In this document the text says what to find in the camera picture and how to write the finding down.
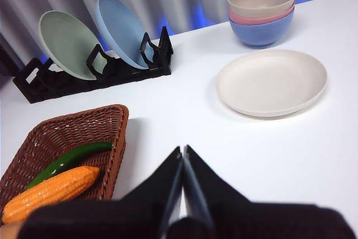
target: plate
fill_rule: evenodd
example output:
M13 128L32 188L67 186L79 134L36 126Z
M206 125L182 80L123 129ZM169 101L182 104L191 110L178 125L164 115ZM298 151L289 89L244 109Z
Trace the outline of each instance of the plate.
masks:
M148 69L140 45L145 33L138 18L119 0L97 0L96 21L101 35L127 64ZM147 44L145 54L152 61L154 51Z
M60 11L45 12L39 20L40 41L44 53L68 74L95 80L86 60L99 40L77 18ZM97 55L93 67L102 74L107 60Z
M250 116L282 116L312 104L327 82L316 58L293 50L263 50L229 63L216 80L219 98Z

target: blue plate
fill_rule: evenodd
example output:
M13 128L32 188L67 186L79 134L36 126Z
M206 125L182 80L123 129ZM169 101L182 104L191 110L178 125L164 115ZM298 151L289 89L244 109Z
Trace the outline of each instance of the blue plate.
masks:
M120 58L132 67L148 69L139 50L145 29L122 2L97 0L96 21L103 38ZM150 61L153 53L153 49L147 44L145 54Z

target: pink bowl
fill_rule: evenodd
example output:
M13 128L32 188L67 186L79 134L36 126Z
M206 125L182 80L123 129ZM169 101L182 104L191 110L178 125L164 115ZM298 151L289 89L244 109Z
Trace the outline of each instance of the pink bowl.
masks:
M268 22L277 21L285 16L287 16L294 8L295 5L292 5L288 10L277 14L275 16L266 17L266 18L246 18L233 13L229 8L229 17L235 24L239 25L262 25Z

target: green plate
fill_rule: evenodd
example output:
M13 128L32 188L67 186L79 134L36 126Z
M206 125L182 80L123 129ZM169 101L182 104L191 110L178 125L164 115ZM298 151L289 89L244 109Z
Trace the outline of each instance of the green plate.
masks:
M45 12L39 21L39 34L44 53L62 70L80 79L96 79L86 60L100 42L80 20L60 11ZM93 67L102 74L106 63L98 54Z

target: blue bowl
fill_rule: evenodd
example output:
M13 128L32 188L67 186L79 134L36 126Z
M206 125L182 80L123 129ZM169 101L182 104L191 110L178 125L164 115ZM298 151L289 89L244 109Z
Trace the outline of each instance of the blue bowl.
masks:
M235 35L245 44L263 46L279 40L287 32L295 9L287 16L262 25L239 25L230 20Z

